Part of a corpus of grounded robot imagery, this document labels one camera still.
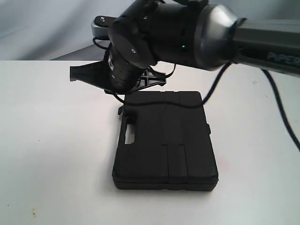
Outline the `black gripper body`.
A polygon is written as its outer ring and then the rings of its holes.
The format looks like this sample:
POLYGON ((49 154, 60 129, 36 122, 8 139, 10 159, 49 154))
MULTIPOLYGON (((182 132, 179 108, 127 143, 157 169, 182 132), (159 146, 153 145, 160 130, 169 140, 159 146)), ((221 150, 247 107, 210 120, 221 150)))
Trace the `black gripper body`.
POLYGON ((131 94, 145 88, 166 84, 166 78, 156 72, 140 69, 128 63, 108 61, 71 66, 69 79, 71 82, 81 81, 101 88, 108 94, 131 94))

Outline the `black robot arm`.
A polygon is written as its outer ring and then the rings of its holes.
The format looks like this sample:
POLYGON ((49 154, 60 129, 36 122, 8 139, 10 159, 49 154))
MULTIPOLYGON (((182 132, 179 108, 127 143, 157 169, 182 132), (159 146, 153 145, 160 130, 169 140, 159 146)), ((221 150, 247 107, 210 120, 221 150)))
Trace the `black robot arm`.
POLYGON ((163 85, 158 62, 213 71, 237 63, 283 74, 300 74, 300 23, 236 17, 206 0, 136 0, 119 17, 97 16, 95 39, 109 41, 104 58, 70 68, 70 80, 108 93, 128 94, 163 85))

